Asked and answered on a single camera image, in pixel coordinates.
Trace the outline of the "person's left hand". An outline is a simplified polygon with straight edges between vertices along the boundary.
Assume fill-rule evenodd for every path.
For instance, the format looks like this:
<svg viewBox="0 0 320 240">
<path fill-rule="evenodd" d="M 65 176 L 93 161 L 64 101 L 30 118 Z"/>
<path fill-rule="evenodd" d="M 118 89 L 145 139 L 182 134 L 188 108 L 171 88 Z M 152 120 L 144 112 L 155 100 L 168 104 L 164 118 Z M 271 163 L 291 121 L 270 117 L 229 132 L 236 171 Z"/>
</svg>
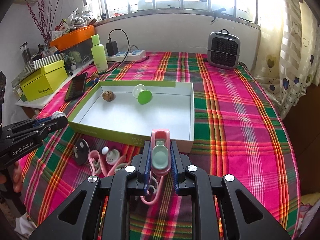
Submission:
<svg viewBox="0 0 320 240">
<path fill-rule="evenodd" d="M 14 164 L 14 169 L 12 173 L 13 189 L 15 192 L 19 193 L 22 191 L 22 171 L 19 162 Z"/>
</svg>

